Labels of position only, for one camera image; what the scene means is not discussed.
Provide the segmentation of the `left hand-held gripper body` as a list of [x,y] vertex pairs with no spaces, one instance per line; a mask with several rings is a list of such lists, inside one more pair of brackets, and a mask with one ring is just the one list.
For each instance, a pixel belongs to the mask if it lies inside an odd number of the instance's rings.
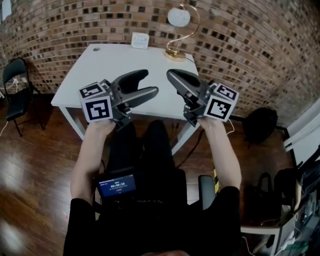
[[110,120],[120,130],[132,121],[131,107],[122,102],[106,79],[82,87],[78,95],[87,123]]

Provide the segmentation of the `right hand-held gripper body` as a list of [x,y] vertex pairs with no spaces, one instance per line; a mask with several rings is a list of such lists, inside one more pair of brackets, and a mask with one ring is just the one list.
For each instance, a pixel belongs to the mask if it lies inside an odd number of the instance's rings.
[[182,97],[185,101],[183,116],[195,126],[200,118],[226,122],[239,98],[239,92],[214,81],[201,82],[181,80]]

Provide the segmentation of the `white printed table card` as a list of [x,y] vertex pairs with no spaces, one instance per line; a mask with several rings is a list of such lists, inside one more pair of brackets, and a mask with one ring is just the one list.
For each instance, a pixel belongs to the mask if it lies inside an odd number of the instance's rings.
[[135,49],[147,50],[150,36],[146,33],[133,32],[131,37],[131,46]]

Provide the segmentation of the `person's left forearm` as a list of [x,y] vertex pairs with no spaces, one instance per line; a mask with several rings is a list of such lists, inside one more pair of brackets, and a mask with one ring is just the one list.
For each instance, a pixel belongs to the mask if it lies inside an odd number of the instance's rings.
[[72,171],[70,194],[93,204],[93,178],[99,172],[105,141],[116,124],[111,120],[91,122],[85,131],[79,155]]

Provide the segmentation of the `person's right forearm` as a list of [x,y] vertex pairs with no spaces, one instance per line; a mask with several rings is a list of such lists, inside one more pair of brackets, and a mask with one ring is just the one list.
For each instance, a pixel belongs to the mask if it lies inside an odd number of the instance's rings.
[[239,189],[242,182],[240,163],[223,122],[212,118],[200,118],[198,122],[208,139],[219,184]]

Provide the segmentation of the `black backpack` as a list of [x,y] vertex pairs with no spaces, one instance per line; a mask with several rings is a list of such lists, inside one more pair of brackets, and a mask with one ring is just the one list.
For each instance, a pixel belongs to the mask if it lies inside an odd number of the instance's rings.
[[264,142],[275,130],[277,121],[277,112],[270,108],[261,107],[250,113],[242,122],[248,148],[252,144]]

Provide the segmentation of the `gold lamp with white globe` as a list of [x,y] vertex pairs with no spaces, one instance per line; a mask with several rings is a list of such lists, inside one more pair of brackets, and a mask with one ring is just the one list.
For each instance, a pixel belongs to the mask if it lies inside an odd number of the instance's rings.
[[187,35],[184,35],[180,38],[172,39],[166,44],[164,55],[171,61],[184,62],[187,59],[186,54],[184,52],[180,52],[179,46],[177,46],[176,48],[173,48],[173,45],[175,42],[180,42],[180,44],[182,44],[183,40],[192,37],[200,27],[201,16],[197,8],[190,4],[186,4],[182,2],[179,4],[178,7],[173,7],[169,10],[167,14],[167,19],[169,21],[169,24],[177,28],[186,27],[191,22],[191,17],[192,17],[187,7],[191,8],[195,12],[197,17],[197,25],[193,32]]

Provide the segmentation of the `yellow black striped tape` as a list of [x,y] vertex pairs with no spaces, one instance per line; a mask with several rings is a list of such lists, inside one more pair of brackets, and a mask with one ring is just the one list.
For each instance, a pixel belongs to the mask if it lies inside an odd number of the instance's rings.
[[213,164],[213,177],[214,177],[214,193],[215,195],[217,195],[219,192],[219,179],[218,179],[216,167],[214,164]]

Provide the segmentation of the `black chest-mounted screen device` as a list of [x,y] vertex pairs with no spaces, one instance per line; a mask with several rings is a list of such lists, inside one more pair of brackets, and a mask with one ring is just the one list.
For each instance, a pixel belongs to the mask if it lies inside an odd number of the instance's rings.
[[99,174],[94,183],[103,201],[132,199],[137,196],[136,180],[133,174]]

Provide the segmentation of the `black folding chair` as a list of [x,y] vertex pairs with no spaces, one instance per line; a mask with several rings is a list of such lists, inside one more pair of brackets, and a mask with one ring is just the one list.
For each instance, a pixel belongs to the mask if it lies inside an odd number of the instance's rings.
[[[14,94],[9,94],[6,84],[16,76],[22,76],[26,79],[26,88],[17,90]],[[24,116],[28,112],[30,104],[33,104],[35,116],[38,120],[38,123],[40,124],[41,129],[44,130],[45,126],[41,120],[33,96],[34,92],[36,92],[38,95],[41,95],[41,92],[30,81],[27,63],[23,58],[16,58],[4,67],[2,74],[2,83],[8,102],[8,109],[5,119],[7,122],[14,122],[19,136],[22,137],[23,134],[19,129],[19,125],[16,119]]]

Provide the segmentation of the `white panel with black drawing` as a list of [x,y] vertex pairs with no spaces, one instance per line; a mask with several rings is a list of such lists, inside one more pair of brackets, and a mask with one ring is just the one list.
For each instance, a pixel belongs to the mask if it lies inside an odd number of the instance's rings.
[[283,142],[292,162],[306,162],[320,145],[320,98],[287,128],[289,138]]

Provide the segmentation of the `person's black clothing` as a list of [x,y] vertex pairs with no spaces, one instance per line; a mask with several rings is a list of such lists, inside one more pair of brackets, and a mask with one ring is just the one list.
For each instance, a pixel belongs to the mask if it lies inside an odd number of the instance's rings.
[[70,201],[63,256],[239,256],[240,188],[223,187],[211,206],[187,203],[166,127],[152,121],[142,139],[130,123],[112,131],[107,174],[134,172],[137,200],[127,209]]

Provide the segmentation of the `white side table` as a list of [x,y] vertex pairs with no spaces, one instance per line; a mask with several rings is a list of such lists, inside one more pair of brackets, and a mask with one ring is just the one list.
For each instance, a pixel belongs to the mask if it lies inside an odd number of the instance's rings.
[[259,226],[242,226],[246,256],[300,256],[320,225],[320,206],[309,198],[295,213],[265,220]]

